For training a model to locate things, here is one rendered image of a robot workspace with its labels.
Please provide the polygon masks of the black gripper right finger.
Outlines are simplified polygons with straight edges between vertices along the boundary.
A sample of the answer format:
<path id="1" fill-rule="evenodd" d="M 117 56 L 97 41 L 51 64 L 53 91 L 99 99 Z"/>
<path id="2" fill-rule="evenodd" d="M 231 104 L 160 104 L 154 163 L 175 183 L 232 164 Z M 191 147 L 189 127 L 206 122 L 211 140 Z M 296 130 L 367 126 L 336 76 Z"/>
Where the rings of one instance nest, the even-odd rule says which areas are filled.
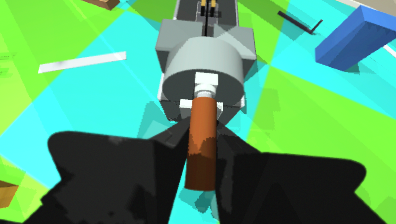
<path id="1" fill-rule="evenodd" d="M 274 183 L 349 187 L 367 176 L 348 158 L 259 151 L 217 120 L 215 193 L 219 224 L 253 224 Z"/>

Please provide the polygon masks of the dark grey l-shaped rod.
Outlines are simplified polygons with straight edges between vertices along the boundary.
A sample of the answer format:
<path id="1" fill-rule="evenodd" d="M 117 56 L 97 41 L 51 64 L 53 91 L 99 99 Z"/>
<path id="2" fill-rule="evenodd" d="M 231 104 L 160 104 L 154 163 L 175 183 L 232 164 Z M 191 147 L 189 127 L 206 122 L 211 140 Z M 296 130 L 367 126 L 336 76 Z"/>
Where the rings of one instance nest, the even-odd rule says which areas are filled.
<path id="1" fill-rule="evenodd" d="M 315 31 L 315 29 L 321 25 L 322 23 L 322 19 L 320 19 L 320 21 L 318 23 L 316 23 L 316 25 L 314 26 L 314 28 L 312 30 L 310 30 L 309 28 L 305 27 L 303 24 L 299 23 L 298 21 L 292 19 L 291 17 L 287 16 L 285 13 L 283 13 L 282 11 L 279 11 L 278 14 L 279 16 L 289 20 L 291 23 L 293 23 L 294 25 L 300 27 L 301 29 L 305 30 L 307 33 L 311 34 Z"/>

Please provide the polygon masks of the blue rectangular block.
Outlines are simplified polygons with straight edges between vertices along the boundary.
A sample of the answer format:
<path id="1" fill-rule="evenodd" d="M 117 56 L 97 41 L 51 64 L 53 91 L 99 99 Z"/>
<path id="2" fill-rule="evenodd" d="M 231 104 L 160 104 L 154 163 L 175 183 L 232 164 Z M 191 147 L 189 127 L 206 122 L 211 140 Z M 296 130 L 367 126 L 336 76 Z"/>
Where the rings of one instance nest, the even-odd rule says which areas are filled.
<path id="1" fill-rule="evenodd" d="M 345 71 L 395 38 L 396 16 L 360 4 L 315 48 L 315 62 Z"/>

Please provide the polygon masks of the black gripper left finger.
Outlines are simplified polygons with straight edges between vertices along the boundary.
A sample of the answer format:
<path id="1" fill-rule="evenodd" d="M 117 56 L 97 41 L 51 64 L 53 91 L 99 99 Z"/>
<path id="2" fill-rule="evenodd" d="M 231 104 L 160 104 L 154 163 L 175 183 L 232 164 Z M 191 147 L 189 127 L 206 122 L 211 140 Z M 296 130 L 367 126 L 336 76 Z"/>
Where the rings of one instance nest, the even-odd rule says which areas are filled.
<path id="1" fill-rule="evenodd" d="M 190 118 L 148 139 L 62 130 L 52 133 L 46 146 L 60 179 L 74 175 L 140 185 L 148 224 L 169 224 L 187 159 Z"/>

